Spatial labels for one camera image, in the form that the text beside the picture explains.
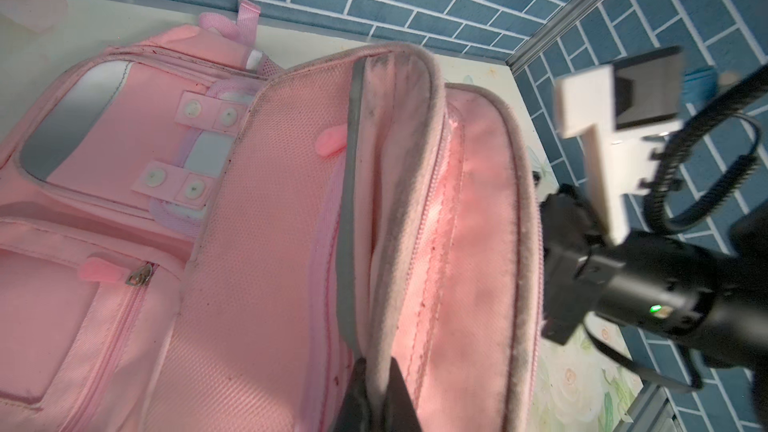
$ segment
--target gray reflective strip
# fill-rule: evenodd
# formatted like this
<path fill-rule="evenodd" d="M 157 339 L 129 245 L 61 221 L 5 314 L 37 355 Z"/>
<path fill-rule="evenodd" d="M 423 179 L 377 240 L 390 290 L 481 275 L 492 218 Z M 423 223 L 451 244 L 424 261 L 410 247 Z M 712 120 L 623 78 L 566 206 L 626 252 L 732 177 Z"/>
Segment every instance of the gray reflective strip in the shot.
<path fill-rule="evenodd" d="M 29 175 L 47 180 L 78 148 L 122 89 L 131 63 L 98 64 L 67 92 L 24 143 L 20 162 Z"/>
<path fill-rule="evenodd" d="M 346 163 L 341 194 L 339 238 L 336 244 L 336 320 L 339 332 L 355 355 L 362 356 L 357 340 L 355 310 L 355 167 L 357 160 L 357 134 L 360 131 L 362 78 L 366 59 L 352 66 L 350 108 L 347 114 Z"/>

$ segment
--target pink zipper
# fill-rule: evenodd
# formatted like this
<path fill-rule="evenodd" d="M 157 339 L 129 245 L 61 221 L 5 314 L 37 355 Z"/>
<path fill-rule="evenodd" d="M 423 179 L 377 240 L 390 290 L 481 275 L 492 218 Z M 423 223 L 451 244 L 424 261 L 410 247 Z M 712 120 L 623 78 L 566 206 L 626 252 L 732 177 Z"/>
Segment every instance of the pink zipper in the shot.
<path fill-rule="evenodd" d="M 156 264 L 147 263 L 128 276 L 126 284 L 131 286 L 128 291 L 128 299 L 123 310 L 120 311 L 120 317 L 118 317 L 112 337 L 93 373 L 88 388 L 82 394 L 82 398 L 64 423 L 64 426 L 60 429 L 60 432 L 84 430 L 94 418 L 96 410 L 107 391 L 112 375 L 114 375 L 114 371 L 117 369 L 123 350 L 125 350 L 130 332 L 133 331 L 134 324 L 141 311 L 141 306 L 144 305 L 149 280 L 157 268 Z"/>

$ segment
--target metal zipper slider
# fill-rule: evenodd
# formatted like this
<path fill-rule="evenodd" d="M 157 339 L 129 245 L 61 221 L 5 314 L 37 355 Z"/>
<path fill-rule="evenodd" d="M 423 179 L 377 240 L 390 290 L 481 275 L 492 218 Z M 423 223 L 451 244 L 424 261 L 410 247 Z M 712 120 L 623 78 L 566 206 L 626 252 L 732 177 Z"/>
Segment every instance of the metal zipper slider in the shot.
<path fill-rule="evenodd" d="M 149 263 L 144 264 L 134 270 L 125 280 L 125 283 L 132 287 L 140 287 L 142 285 L 146 285 L 149 282 L 149 279 L 152 277 L 153 273 L 154 266 Z"/>

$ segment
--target pink backpack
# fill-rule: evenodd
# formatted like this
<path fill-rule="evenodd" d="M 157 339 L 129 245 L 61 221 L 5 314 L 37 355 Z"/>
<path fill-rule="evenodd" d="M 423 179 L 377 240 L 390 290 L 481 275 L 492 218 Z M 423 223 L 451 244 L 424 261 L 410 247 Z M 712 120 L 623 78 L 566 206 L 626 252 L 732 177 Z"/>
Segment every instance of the pink backpack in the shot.
<path fill-rule="evenodd" d="M 329 430 L 394 371 L 424 430 L 524 430 L 542 246 L 508 106 L 402 43 L 282 71 L 258 13 L 77 64 L 0 146 L 0 429 Z"/>

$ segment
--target snap button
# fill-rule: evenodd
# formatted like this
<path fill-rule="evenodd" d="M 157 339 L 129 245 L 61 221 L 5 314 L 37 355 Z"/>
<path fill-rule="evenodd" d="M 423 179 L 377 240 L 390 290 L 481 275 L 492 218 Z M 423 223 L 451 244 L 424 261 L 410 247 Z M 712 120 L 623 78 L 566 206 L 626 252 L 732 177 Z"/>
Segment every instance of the snap button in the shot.
<path fill-rule="evenodd" d="M 225 127 L 232 127 L 237 122 L 237 111 L 232 107 L 225 110 L 219 117 L 219 122 Z"/>
<path fill-rule="evenodd" d="M 184 106 L 184 114 L 190 119 L 197 117 L 203 110 L 203 106 L 197 100 L 190 100 Z"/>
<path fill-rule="evenodd" d="M 165 181 L 165 170 L 162 168 L 153 168 L 150 170 L 144 178 L 144 183 L 147 187 L 157 187 Z"/>
<path fill-rule="evenodd" d="M 187 186 L 187 188 L 184 190 L 184 196 L 189 200 L 195 200 L 196 198 L 199 198 L 203 195 L 204 190 L 205 182 L 202 180 L 196 180 Z"/>

